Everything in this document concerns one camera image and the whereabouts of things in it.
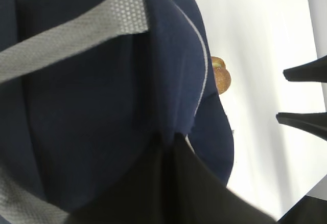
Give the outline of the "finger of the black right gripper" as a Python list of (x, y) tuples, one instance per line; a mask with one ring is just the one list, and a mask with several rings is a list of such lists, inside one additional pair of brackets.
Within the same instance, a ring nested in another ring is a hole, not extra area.
[(279, 124), (291, 126), (326, 141), (326, 112), (312, 114), (278, 113)]
[(284, 77), (291, 82), (326, 83), (327, 56), (315, 61), (283, 70)]

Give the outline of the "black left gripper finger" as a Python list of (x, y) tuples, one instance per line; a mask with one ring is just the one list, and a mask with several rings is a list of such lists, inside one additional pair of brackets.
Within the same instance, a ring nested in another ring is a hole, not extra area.
[(274, 223), (238, 198), (192, 152), (183, 135), (155, 137), (133, 167), (66, 223)]

